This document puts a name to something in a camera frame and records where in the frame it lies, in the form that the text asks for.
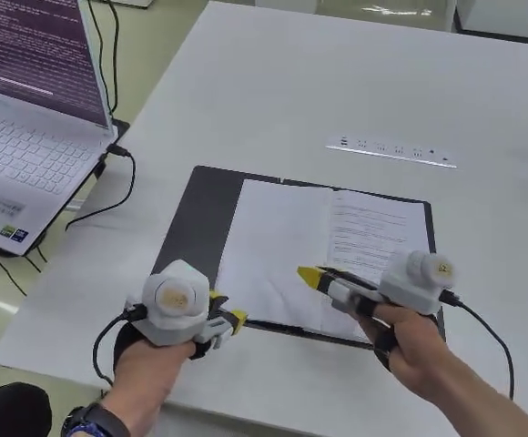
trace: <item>white laptop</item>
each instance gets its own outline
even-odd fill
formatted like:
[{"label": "white laptop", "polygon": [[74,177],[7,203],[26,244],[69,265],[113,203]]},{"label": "white laptop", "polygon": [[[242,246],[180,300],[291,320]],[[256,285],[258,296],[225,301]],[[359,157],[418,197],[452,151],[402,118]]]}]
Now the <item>white laptop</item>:
[{"label": "white laptop", "polygon": [[115,140],[78,0],[0,0],[0,249],[24,255]]}]

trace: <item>wearable device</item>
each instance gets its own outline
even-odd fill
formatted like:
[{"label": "wearable device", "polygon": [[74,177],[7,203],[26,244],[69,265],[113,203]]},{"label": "wearable device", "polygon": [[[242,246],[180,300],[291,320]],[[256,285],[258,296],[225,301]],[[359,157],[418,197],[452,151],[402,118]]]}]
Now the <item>wearable device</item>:
[{"label": "wearable device", "polygon": [[62,425],[61,437],[67,437],[69,432],[81,425],[95,425],[104,437],[130,437],[126,425],[98,402],[72,410]]}]

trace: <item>white paper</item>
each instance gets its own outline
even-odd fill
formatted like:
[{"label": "white paper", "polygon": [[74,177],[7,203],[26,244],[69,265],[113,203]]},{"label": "white paper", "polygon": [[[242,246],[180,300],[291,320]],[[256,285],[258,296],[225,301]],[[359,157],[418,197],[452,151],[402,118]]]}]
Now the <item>white paper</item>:
[{"label": "white paper", "polygon": [[321,326],[326,297],[311,290],[298,266],[327,259],[332,191],[247,180],[242,187],[216,287],[251,320]]},{"label": "white paper", "polygon": [[328,263],[380,283],[395,250],[430,251],[422,203],[336,191]]},{"label": "white paper", "polygon": [[298,266],[329,265],[379,282],[396,249],[428,250],[423,205],[350,191],[247,180],[217,288],[251,320],[367,340],[350,316],[310,289]]}]

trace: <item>wristwatch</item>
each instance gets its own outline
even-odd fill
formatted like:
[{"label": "wristwatch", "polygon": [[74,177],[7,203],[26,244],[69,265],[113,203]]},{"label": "wristwatch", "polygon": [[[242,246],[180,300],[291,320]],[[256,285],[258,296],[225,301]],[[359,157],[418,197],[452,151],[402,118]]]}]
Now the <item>wristwatch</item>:
[{"label": "wristwatch", "polygon": [[78,431],[91,433],[93,437],[130,437],[126,425],[98,402],[76,407],[67,415],[61,436],[68,437],[71,432]]}]

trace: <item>outlet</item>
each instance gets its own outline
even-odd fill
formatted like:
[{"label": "outlet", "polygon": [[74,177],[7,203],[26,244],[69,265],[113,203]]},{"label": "outlet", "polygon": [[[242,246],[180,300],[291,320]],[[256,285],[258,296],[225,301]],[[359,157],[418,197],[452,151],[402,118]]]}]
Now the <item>outlet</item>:
[{"label": "outlet", "polygon": [[343,135],[337,137],[336,140],[331,140],[327,148],[373,157],[402,159],[432,166],[456,168],[450,154],[432,147],[415,147],[390,141]]}]

